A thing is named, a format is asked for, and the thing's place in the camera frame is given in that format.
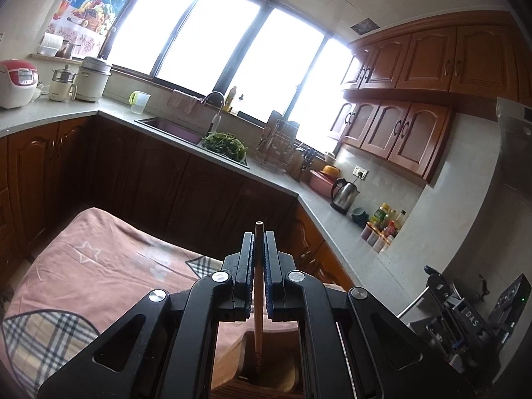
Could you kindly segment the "green handled plastic jug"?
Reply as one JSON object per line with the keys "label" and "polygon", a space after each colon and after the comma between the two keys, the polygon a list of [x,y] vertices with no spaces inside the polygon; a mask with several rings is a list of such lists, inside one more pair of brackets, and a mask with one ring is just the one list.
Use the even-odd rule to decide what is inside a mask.
{"label": "green handled plastic jug", "polygon": [[142,114],[148,104],[151,95],[139,90],[133,91],[129,96],[130,111],[135,114]]}

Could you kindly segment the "red white rice cooker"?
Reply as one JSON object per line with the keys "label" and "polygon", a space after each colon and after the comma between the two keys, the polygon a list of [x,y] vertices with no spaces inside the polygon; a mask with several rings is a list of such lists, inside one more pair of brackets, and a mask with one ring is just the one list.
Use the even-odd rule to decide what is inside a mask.
{"label": "red white rice cooker", "polygon": [[38,84],[36,67],[11,59],[0,62],[0,72],[0,107],[9,110],[29,104]]}

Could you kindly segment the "wooden utensil holder box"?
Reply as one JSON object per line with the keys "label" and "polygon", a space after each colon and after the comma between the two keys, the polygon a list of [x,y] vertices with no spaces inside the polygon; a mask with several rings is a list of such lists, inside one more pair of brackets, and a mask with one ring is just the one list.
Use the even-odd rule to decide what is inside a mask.
{"label": "wooden utensil holder box", "polygon": [[262,351],[255,353],[254,319],[220,323],[216,340],[212,398],[301,398],[298,324],[262,318]]}

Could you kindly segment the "stainless electric kettle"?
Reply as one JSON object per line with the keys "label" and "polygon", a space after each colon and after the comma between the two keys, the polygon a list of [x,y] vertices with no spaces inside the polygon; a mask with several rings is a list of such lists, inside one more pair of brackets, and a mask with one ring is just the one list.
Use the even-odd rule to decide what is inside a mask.
{"label": "stainless electric kettle", "polygon": [[359,193],[355,183],[337,178],[331,187],[330,206],[341,214],[347,214]]}

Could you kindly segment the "dish drying rack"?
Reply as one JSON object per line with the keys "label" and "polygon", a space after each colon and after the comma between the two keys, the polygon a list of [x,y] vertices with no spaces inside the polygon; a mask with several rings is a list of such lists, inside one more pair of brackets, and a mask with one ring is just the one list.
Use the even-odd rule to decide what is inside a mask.
{"label": "dish drying rack", "polygon": [[298,131],[297,122],[287,121],[281,113],[272,111],[256,149],[261,166],[284,172],[294,156]]}

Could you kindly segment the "metal chopstick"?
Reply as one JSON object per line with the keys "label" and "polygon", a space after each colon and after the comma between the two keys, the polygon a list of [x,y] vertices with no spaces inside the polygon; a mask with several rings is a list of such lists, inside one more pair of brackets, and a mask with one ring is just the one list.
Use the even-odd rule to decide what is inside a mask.
{"label": "metal chopstick", "polygon": [[402,319],[411,309],[413,309],[418,302],[424,298],[425,294],[429,291],[427,286],[416,298],[414,298],[398,315],[399,319]]}

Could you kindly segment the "range hood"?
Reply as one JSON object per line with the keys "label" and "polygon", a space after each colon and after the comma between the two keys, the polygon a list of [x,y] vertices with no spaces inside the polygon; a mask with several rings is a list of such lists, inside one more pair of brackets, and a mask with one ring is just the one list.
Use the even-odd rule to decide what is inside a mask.
{"label": "range hood", "polygon": [[532,190],[532,110],[499,97],[496,116],[500,134],[499,166],[505,185],[531,198]]}

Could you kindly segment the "fruit poster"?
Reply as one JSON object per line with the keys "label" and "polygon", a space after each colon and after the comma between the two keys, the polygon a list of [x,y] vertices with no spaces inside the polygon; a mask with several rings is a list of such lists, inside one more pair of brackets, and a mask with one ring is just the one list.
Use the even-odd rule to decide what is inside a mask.
{"label": "fruit poster", "polygon": [[128,0],[62,0],[47,32],[61,36],[73,46],[72,57],[99,54],[105,38]]}

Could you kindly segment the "pink plastic basin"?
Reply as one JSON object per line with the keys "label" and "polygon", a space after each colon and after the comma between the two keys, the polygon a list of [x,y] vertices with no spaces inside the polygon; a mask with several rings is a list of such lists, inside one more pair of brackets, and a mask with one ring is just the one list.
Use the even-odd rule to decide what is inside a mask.
{"label": "pink plastic basin", "polygon": [[331,197],[333,183],[340,177],[338,172],[333,174],[323,173],[322,171],[310,171],[310,187],[322,197]]}

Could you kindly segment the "brown wooden chopstick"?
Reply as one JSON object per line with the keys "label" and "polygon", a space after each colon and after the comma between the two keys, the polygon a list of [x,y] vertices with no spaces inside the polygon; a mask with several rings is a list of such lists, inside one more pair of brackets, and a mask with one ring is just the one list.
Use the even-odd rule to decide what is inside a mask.
{"label": "brown wooden chopstick", "polygon": [[261,376],[262,344],[263,344],[263,269],[262,259],[264,253],[264,223],[257,221],[254,229],[254,354],[256,378]]}

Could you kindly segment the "small white electric pot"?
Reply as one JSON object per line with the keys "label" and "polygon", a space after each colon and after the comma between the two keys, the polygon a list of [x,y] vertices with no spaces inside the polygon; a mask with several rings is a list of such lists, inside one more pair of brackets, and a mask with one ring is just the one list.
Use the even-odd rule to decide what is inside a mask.
{"label": "small white electric pot", "polygon": [[49,100],[54,102],[75,100],[77,96],[77,86],[74,83],[75,76],[76,73],[70,70],[69,64],[66,64],[64,68],[53,70]]}

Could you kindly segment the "pink dish cloth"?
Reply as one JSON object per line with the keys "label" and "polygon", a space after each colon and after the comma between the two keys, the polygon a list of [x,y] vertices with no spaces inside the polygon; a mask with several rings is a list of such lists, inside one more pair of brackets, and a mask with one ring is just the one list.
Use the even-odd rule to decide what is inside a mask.
{"label": "pink dish cloth", "polygon": [[200,100],[198,98],[174,89],[171,92],[169,100],[167,101],[167,106],[180,110],[186,115],[190,115],[194,107],[199,103]]}

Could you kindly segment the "chrome sink faucet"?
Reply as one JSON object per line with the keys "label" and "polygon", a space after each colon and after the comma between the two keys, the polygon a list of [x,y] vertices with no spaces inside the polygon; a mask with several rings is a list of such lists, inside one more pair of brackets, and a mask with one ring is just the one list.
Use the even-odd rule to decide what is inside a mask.
{"label": "chrome sink faucet", "polygon": [[225,105],[224,94],[216,90],[212,91],[201,100],[200,104],[209,105],[216,109],[216,114],[207,129],[207,134],[216,132],[222,120],[221,113]]}

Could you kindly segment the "green vegetables in sink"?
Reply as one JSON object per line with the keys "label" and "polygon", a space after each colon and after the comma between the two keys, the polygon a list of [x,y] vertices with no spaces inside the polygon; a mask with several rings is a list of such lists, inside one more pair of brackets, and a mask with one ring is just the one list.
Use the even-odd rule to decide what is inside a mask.
{"label": "green vegetables in sink", "polygon": [[212,132],[202,141],[202,146],[234,160],[243,162],[246,158],[247,147],[236,136],[226,132]]}

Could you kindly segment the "pink patterned tablecloth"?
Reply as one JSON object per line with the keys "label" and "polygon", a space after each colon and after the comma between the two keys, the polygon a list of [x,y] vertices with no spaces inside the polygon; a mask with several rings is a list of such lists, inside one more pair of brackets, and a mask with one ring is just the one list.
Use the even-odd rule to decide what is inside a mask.
{"label": "pink patterned tablecloth", "polygon": [[50,376],[149,292],[186,291],[221,268],[217,259],[89,208],[24,274],[1,322],[1,362],[35,398]]}

